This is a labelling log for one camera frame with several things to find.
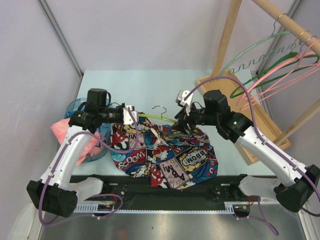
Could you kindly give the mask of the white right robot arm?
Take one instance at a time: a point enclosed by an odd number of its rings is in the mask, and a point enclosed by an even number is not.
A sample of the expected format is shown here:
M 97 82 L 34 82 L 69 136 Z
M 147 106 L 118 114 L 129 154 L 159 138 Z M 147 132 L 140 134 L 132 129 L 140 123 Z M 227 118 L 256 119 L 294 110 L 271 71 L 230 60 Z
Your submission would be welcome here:
M 320 169 L 293 159 L 255 127 L 252 120 L 240 112 L 232 111 L 220 90 L 203 95 L 204 107 L 196 108 L 193 94 L 181 90 L 176 103 L 182 108 L 175 116 L 173 128 L 193 134 L 198 125 L 214 126 L 219 135 L 252 153 L 276 176 L 254 177 L 241 174 L 236 185 L 230 188 L 231 196 L 242 201 L 247 196 L 277 200 L 287 210 L 297 213 L 315 193 L 320 180 Z

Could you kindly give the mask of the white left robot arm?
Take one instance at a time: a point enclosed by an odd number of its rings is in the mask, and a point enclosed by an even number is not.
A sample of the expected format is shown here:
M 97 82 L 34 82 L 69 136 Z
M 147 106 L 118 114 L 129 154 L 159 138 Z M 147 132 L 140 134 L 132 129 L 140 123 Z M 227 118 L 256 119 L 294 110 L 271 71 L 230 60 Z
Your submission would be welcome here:
M 105 200 L 110 196 L 109 180 L 103 176 L 93 174 L 78 183 L 70 180 L 90 140 L 101 140 L 95 135 L 101 125 L 130 125 L 137 121 L 134 106 L 125 103 L 116 107 L 111 105 L 111 94 L 107 90 L 91 88 L 86 101 L 81 102 L 70 116 L 66 135 L 51 164 L 39 180 L 29 181 L 26 190 L 40 220 L 43 212 L 68 218 L 78 203 L 95 197 Z

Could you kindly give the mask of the comic print shorts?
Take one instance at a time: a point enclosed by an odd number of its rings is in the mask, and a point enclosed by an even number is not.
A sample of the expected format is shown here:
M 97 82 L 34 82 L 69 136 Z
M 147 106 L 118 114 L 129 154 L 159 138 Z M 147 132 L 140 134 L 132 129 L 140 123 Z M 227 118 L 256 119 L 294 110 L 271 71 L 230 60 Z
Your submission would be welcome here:
M 192 135 L 140 118 L 138 125 L 114 123 L 109 145 L 115 166 L 133 178 L 148 177 L 153 188 L 183 190 L 218 174 L 209 137 Z

